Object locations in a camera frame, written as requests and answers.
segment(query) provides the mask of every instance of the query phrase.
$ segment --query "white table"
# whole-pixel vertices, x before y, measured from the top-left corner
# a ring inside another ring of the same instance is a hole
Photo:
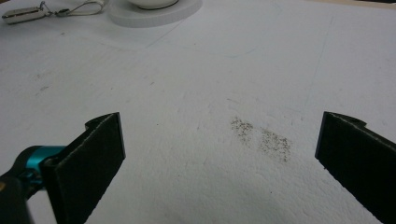
[[[379,223],[314,154],[323,111],[396,141],[395,41],[393,7],[341,1],[205,0],[139,29],[2,22],[0,173],[120,111],[127,158],[88,223]],[[290,147],[266,150],[272,134]],[[45,191],[29,205],[55,223]]]

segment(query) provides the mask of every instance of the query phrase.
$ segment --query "black rubber pad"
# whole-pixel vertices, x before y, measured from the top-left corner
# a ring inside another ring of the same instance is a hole
[[[383,223],[396,223],[396,145],[365,122],[325,112],[316,158]]]
[[[87,130],[40,163],[59,224],[84,223],[125,159],[119,113],[86,123]]]

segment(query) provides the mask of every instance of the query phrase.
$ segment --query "blue metal component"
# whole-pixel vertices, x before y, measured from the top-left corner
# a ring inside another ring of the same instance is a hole
[[[47,157],[53,156],[65,147],[40,147],[35,150],[29,160],[26,162],[26,168],[35,169],[39,174],[41,174],[38,164],[46,159]]]

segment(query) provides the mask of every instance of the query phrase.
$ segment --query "white dish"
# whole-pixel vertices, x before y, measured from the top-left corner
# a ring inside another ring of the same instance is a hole
[[[143,9],[158,9],[172,6],[178,0],[128,0],[137,7]]]

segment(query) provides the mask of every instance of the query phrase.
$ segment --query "silver object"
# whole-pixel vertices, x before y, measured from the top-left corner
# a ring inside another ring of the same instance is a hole
[[[45,2],[41,2],[39,7],[26,7],[10,10],[2,18],[8,24],[15,24],[24,21],[34,21],[52,15]]]

